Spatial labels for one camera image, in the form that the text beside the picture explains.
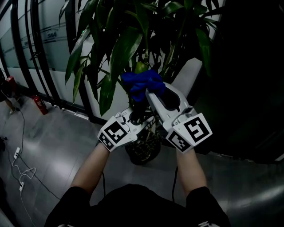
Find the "wire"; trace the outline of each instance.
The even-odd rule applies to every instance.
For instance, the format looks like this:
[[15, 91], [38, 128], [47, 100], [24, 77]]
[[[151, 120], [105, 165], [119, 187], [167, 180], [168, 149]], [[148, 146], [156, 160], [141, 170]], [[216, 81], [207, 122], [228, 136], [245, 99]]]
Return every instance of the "wire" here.
[[30, 218], [30, 220], [31, 220], [31, 222], [32, 222], [32, 224], [33, 224], [33, 226], [36, 227], [35, 224], [34, 224], [34, 222], [32, 221], [32, 218], [30, 217], [30, 215], [29, 215], [29, 213], [28, 213], [28, 211], [27, 211], [25, 205], [24, 205], [23, 198], [22, 198], [22, 192], [21, 192], [21, 191], [20, 191], [20, 195], [21, 195], [22, 204], [23, 204], [23, 206], [24, 206], [24, 208], [25, 208], [25, 210], [26, 210], [26, 213], [28, 214], [28, 217]]
[[16, 178], [15, 175], [14, 175], [14, 173], [13, 173], [13, 166], [12, 166], [12, 163], [11, 163], [11, 160], [10, 160], [10, 152], [9, 152], [9, 150], [7, 149], [6, 144], [5, 144], [5, 147], [6, 147], [6, 150], [7, 150], [7, 152], [8, 152], [8, 160], [9, 160], [9, 163], [10, 163], [10, 166], [11, 166], [11, 174], [12, 174], [12, 176], [15, 178], [15, 180], [19, 183], [19, 186], [21, 186], [21, 183], [19, 182], [19, 179]]
[[177, 182], [177, 174], [178, 174], [178, 167], [176, 167], [176, 172], [174, 174], [174, 184], [173, 184], [173, 190], [172, 190], [172, 201], [174, 202], [174, 188], [176, 186]]
[[[19, 168], [19, 166], [18, 165], [14, 165], [14, 162], [16, 161], [16, 159], [14, 159], [14, 161], [13, 161], [13, 163], [12, 163], [12, 167], [17, 167], [18, 168], [18, 170], [19, 170], [19, 172], [20, 172], [20, 174], [21, 174], [21, 176], [20, 176], [20, 179], [19, 179], [19, 181], [20, 181], [20, 183], [21, 183], [21, 177], [22, 176], [27, 176], [28, 178], [30, 178], [30, 179], [32, 179], [33, 177], [34, 177], [34, 175], [35, 175], [35, 173], [36, 173], [36, 168], [29, 168], [29, 169], [27, 169], [26, 171], [24, 171], [24, 172], [21, 172], [20, 171], [20, 168]], [[27, 174], [26, 174], [26, 172], [28, 172], [28, 171], [31, 171], [32, 172], [32, 176], [30, 177], [30, 176], [28, 176]]]
[[[24, 162], [24, 160], [23, 160], [22, 157], [20, 156], [20, 155], [22, 154], [22, 152], [23, 152], [24, 132], [25, 132], [25, 118], [24, 118], [24, 115], [23, 115], [22, 111], [21, 111], [20, 109], [18, 109], [18, 110], [21, 112], [22, 117], [23, 117], [23, 121], [24, 121], [24, 124], [23, 124], [23, 134], [22, 134], [22, 149], [21, 149], [21, 151], [20, 151], [18, 157], [22, 160], [22, 162], [26, 165], [26, 167], [29, 168], [29, 166]], [[35, 176], [36, 179], [39, 180], [39, 182], [40, 182], [51, 194], [53, 194], [57, 199], [60, 200], [59, 197], [57, 197], [52, 191], [50, 191], [50, 190], [44, 185], [44, 183], [36, 176], [36, 174], [35, 174], [34, 176]]]
[[105, 175], [103, 174], [103, 197], [106, 196], [106, 182], [105, 182]]
[[[23, 158], [22, 158], [20, 155], [19, 155], [19, 158], [20, 158], [20, 159], [22, 160], [22, 162], [26, 165], [26, 167], [29, 168], [29, 166], [25, 163], [25, 161], [23, 160]], [[50, 190], [44, 185], [44, 183], [36, 176], [36, 174], [35, 174], [35, 178], [38, 179], [39, 182], [40, 182], [51, 194], [54, 195], [54, 197], [56, 197], [57, 199], [60, 200], [60, 198], [58, 198], [52, 191], [50, 191]]]
[[24, 118], [24, 115], [22, 113], [22, 111], [20, 109], [18, 109], [21, 114], [22, 114], [22, 117], [23, 117], [23, 121], [24, 121], [24, 125], [23, 125], [23, 134], [22, 134], [22, 148], [21, 148], [21, 151], [19, 153], [19, 155], [21, 155], [23, 153], [23, 144], [24, 144], [24, 132], [25, 132], [25, 118]]

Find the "concrete floor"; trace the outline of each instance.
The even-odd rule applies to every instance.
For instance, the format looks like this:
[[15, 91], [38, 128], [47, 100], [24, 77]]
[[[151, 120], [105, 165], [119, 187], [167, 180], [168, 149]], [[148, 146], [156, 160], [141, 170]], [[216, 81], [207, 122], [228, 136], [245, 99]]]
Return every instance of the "concrete floor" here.
[[[68, 189], [80, 165], [95, 147], [99, 125], [49, 106], [43, 116], [33, 101], [24, 97], [21, 110], [25, 118], [22, 158], [36, 175], [58, 197]], [[0, 134], [6, 136], [10, 160], [17, 147], [21, 147], [23, 119], [20, 112], [9, 115], [4, 102], [0, 103]], [[279, 165], [255, 164], [217, 155], [198, 155], [205, 171], [208, 186], [232, 226], [273, 226], [280, 221], [284, 211], [284, 168]], [[26, 167], [16, 161], [21, 171]], [[132, 164], [124, 149], [112, 152], [105, 167], [106, 192], [125, 184], [147, 186], [158, 195], [171, 200], [171, 190], [176, 168], [175, 150], [162, 146], [153, 161], [144, 166]], [[18, 178], [18, 170], [13, 168]], [[22, 227], [32, 227], [20, 200], [17, 181], [11, 175], [8, 152], [0, 153], [0, 178], [4, 182], [6, 200]], [[58, 203], [41, 183], [23, 177], [24, 204], [37, 227], [43, 226], [48, 214]], [[103, 198], [102, 181], [96, 188], [91, 205]], [[185, 206], [185, 197], [179, 179], [175, 188], [175, 200]]]

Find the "red fire extinguisher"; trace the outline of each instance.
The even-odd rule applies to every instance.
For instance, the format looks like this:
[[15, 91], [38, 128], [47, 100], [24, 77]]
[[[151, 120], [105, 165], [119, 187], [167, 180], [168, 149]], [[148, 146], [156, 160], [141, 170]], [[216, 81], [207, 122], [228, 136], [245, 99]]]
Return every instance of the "red fire extinguisher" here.
[[32, 98], [33, 98], [34, 102], [36, 103], [37, 107], [39, 108], [39, 110], [41, 111], [41, 113], [43, 115], [46, 115], [48, 113], [48, 110], [46, 109], [46, 105], [40, 99], [40, 97], [38, 95], [35, 95]]

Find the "black pot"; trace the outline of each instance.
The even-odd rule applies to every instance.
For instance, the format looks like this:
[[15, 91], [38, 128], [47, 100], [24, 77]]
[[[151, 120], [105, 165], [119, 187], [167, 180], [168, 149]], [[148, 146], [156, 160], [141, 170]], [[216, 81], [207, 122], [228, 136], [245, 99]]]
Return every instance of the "black pot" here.
[[159, 135], [155, 135], [152, 131], [143, 130], [139, 134], [138, 140], [125, 146], [125, 150], [133, 164], [143, 165], [159, 154], [161, 140]]

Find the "person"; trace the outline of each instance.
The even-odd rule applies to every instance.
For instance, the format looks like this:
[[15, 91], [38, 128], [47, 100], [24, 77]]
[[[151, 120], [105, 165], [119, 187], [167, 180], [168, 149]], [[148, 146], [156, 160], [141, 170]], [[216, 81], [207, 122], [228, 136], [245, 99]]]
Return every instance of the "person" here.
[[192, 149], [185, 154], [179, 151], [176, 153], [186, 207], [161, 198], [144, 186], [132, 184], [113, 190], [98, 205], [91, 207], [90, 197], [98, 185], [110, 155], [105, 146], [98, 143], [78, 170], [70, 188], [49, 214], [45, 227], [95, 226], [110, 223], [230, 226], [227, 215], [207, 188], [206, 177], [195, 151]]
[[14, 92], [12, 92], [11, 86], [10, 84], [5, 80], [4, 76], [0, 76], [0, 102], [5, 101], [5, 103], [7, 104], [7, 106], [9, 106], [10, 108], [10, 115], [12, 115], [13, 113], [15, 113], [15, 111], [17, 110], [16, 107], [13, 106], [13, 104], [11, 103], [11, 101], [9, 99], [7, 99], [7, 97], [14, 97], [16, 99], [17, 102], [20, 103], [20, 98], [19, 96], [17, 96], [16, 94], [14, 94]]

